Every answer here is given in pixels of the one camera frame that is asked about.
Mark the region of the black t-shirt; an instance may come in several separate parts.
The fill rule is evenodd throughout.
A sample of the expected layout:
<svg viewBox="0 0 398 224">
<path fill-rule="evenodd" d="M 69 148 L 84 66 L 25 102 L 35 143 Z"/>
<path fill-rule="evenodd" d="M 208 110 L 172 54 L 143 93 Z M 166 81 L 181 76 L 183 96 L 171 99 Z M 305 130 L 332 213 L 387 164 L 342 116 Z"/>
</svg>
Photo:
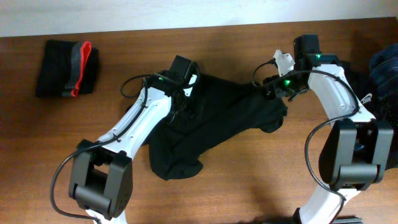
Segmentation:
<svg viewBox="0 0 398 224">
<path fill-rule="evenodd" d="M 163 180 L 187 179 L 203 168 L 199 157 L 209 149 L 247 130 L 278 130 L 288 107 L 268 100 L 250 83 L 202 75 L 178 112 L 162 119 L 144 141 L 150 168 Z"/>
</svg>

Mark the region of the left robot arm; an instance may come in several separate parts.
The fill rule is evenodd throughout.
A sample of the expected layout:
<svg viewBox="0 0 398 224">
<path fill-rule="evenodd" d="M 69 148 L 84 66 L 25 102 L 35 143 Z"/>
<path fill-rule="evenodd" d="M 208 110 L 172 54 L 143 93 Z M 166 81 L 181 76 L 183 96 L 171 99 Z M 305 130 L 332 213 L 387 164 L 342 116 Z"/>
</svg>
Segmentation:
<svg viewBox="0 0 398 224">
<path fill-rule="evenodd" d="M 201 78 L 196 62 L 176 56 L 168 70 L 143 75 L 135 103 L 95 142 L 82 140 L 72 155 L 68 194 L 93 223 L 125 223 L 133 190 L 132 161 L 150 132 L 175 116 Z"/>
</svg>

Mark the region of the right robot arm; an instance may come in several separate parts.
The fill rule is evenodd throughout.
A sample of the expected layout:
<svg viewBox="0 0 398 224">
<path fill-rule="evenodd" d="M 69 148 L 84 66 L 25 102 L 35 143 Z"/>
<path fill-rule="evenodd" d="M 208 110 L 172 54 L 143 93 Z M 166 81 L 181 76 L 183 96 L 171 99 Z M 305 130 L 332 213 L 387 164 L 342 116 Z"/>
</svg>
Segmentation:
<svg viewBox="0 0 398 224">
<path fill-rule="evenodd" d="M 261 88 L 268 98 L 292 101 L 312 90 L 328 117 L 310 132 L 304 145 L 305 163 L 317 187 L 308 202 L 281 223 L 362 223 L 361 218 L 339 214 L 352 198 L 384 177 L 392 126 L 363 106 L 341 61 L 322 53 L 316 34 L 295 38 L 294 54 L 276 50 L 270 63 L 278 75 L 263 81 Z"/>
</svg>

